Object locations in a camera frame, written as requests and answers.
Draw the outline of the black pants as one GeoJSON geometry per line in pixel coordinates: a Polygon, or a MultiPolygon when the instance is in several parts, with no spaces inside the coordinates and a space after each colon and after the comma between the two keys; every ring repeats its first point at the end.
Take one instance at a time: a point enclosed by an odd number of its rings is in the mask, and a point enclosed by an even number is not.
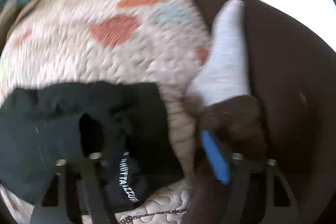
{"type": "Polygon", "coordinates": [[[98,152],[98,178],[116,212],[183,179],[156,84],[17,88],[1,106],[1,183],[26,202],[36,203],[58,160],[74,165],[98,152]]]}

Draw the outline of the brown trouser leg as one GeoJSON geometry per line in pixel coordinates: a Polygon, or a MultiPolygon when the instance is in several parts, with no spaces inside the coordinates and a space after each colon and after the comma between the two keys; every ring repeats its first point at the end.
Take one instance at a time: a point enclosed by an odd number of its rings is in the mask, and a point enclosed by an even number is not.
{"type": "Polygon", "coordinates": [[[196,173],[183,223],[335,223],[335,168],[317,157],[317,130],[264,126],[253,96],[206,107],[199,118],[196,173]],[[210,132],[230,165],[214,176],[201,143],[210,132]]]}

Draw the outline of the grey sock foot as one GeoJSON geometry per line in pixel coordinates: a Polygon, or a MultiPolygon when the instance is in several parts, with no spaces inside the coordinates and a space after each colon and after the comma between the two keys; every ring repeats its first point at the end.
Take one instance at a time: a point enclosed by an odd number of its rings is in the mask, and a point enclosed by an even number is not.
{"type": "Polygon", "coordinates": [[[186,104],[195,113],[236,96],[251,95],[244,7],[241,0],[227,1],[215,17],[209,56],[186,92],[186,104]]]}

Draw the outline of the quilted heart pattern bedspread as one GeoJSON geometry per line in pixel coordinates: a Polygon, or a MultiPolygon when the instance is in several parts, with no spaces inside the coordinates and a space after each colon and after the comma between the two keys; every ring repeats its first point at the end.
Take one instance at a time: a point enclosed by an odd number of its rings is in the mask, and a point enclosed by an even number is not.
{"type": "Polygon", "coordinates": [[[60,159],[36,203],[1,183],[11,223],[180,223],[190,199],[195,120],[185,93],[206,61],[210,35],[194,0],[10,0],[1,15],[1,106],[17,88],[64,83],[154,83],[183,179],[116,212],[98,178],[102,154],[60,159]]]}

